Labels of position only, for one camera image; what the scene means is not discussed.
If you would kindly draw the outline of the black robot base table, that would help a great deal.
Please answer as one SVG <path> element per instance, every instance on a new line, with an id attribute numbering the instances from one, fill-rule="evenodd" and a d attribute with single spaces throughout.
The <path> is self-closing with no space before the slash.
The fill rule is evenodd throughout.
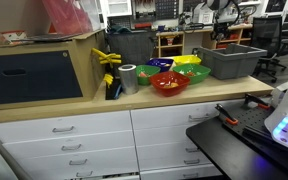
<path id="1" fill-rule="evenodd" d="M 237 125 L 215 109 L 221 104 Z M 247 95 L 232 105 L 217 103 L 215 117 L 186 130 L 188 138 L 229 180 L 288 180 L 288 148 L 275 142 L 264 125 L 274 107 Z"/>

